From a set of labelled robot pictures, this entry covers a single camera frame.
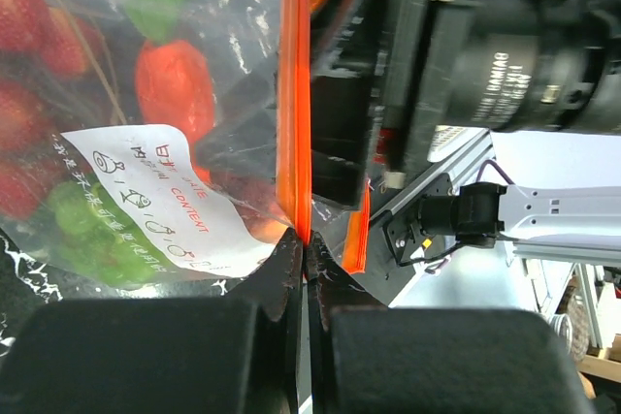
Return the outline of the clear zip top bag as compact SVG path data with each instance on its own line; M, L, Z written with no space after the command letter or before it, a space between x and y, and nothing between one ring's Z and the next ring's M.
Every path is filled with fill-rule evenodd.
M311 170L323 0L1 0L1 308L227 291L288 229L347 234Z

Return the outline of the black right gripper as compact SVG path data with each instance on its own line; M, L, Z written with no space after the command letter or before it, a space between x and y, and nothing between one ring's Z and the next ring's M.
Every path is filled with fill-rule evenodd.
M440 126L620 131L620 0L427 0L403 88L385 92L389 189L425 164Z

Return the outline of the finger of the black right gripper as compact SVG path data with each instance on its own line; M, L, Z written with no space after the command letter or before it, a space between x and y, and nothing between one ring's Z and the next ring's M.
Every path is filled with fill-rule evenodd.
M314 197L356 207L369 148L367 85L330 68L328 43L315 36L268 46L207 41L216 125L195 145L198 174L256 209L275 201L307 210Z

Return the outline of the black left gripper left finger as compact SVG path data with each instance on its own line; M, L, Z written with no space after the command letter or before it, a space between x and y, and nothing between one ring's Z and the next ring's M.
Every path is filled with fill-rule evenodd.
M302 241L287 229L271 256L227 295L244 307L244 413L298 411L303 253Z

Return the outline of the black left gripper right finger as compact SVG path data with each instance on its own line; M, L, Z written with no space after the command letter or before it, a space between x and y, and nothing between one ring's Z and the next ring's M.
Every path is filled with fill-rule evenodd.
M310 371L315 413L350 413L364 375L363 325L386 309L333 258L313 233L305 249L310 324Z

